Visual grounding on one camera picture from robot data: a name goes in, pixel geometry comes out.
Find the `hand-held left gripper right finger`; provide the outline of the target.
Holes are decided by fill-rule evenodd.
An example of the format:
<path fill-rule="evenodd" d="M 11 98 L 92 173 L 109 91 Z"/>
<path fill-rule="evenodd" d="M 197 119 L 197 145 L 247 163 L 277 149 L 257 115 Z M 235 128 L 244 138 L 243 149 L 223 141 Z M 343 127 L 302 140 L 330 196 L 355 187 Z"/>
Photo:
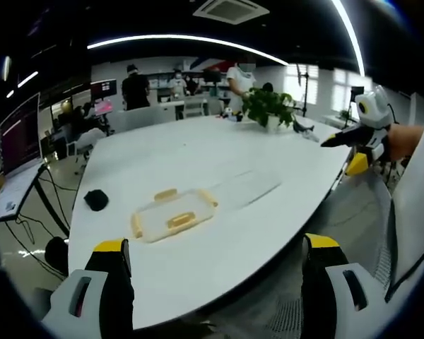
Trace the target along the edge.
<path fill-rule="evenodd" d="M 301 337 L 377 338 L 386 319 L 381 283 L 331 237 L 307 233 L 302 250 Z"/>

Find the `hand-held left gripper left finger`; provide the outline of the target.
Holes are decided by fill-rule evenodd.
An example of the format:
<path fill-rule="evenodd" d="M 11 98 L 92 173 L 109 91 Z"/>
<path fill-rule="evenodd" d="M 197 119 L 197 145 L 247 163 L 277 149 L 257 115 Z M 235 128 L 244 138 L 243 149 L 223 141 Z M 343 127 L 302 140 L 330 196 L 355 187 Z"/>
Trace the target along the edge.
<path fill-rule="evenodd" d="M 131 338 L 133 302 L 129 240 L 108 240 L 52 293 L 42 323 L 55 338 Z"/>

